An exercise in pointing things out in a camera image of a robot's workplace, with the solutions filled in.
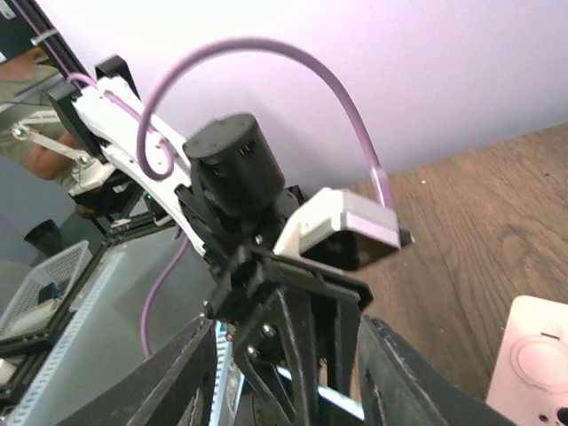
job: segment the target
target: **black cylinder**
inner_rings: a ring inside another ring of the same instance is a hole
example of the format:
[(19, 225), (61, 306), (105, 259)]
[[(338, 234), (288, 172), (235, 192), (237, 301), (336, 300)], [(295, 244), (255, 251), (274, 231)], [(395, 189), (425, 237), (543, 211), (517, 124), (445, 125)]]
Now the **black cylinder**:
[(252, 114), (208, 124), (184, 143), (191, 164), (215, 204), (229, 217), (270, 206), (284, 188), (284, 175)]
[(24, 241), (47, 257), (55, 256), (65, 248), (63, 234), (51, 219), (32, 229), (24, 237)]

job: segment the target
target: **black motor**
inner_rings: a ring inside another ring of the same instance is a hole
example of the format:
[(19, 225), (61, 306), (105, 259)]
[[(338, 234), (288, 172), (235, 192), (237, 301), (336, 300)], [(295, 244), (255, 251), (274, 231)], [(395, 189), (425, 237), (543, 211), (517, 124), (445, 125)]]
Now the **black motor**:
[(184, 153), (192, 186), (179, 186), (177, 197), (205, 242), (205, 260), (219, 271), (240, 244), (271, 248), (304, 202), (297, 187), (284, 189), (282, 171), (252, 114), (211, 122), (184, 143)]

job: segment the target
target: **basket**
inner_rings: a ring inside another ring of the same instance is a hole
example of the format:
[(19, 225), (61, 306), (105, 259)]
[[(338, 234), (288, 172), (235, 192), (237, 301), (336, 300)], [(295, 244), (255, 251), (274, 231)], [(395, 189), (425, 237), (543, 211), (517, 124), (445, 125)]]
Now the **basket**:
[[(15, 319), (37, 307), (39, 292), (45, 286), (51, 283), (62, 286), (66, 283), (67, 286), (61, 299), (67, 297), (79, 274), (90, 260), (89, 242), (81, 241), (36, 266), (21, 284), (20, 289), (0, 319), (0, 339), (8, 336), (7, 328)], [(50, 318), (51, 315), (42, 323), (20, 330), (14, 335), (9, 335), (9, 337), (40, 330), (45, 327)]]

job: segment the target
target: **wood grain surface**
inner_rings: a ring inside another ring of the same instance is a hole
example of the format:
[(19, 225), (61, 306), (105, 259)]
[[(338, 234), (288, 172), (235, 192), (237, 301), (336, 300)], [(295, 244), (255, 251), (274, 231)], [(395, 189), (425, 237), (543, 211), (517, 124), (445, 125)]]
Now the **wood grain surface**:
[[(355, 274), (375, 295), (366, 314), (485, 399), (513, 299), (568, 303), (568, 124), (394, 175), (390, 184), (416, 243)], [(368, 184), (352, 189), (371, 197)]]

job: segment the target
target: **person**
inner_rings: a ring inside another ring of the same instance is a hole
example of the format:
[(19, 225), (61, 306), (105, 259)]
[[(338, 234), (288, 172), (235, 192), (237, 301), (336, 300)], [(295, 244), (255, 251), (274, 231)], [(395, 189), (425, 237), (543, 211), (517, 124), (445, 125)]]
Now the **person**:
[[(54, 67), (36, 64), (38, 56), (42, 54), (43, 51), (35, 47), (17, 58), (0, 63), (0, 104), (11, 102), (18, 93), (59, 72)], [(41, 108), (38, 109), (51, 107), (45, 96), (39, 98), (37, 105)], [(78, 147), (73, 136), (60, 122), (30, 127), (34, 127), (40, 134), (57, 140), (65, 146)], [(71, 176), (74, 166), (71, 159), (31, 141), (18, 140), (12, 135), (10, 129), (0, 130), (0, 155), (18, 162), (40, 179), (61, 185), (66, 191), (69, 191), (76, 183)], [(80, 205), (76, 206), (76, 211), (80, 216), (87, 218), (94, 214), (92, 210)]]

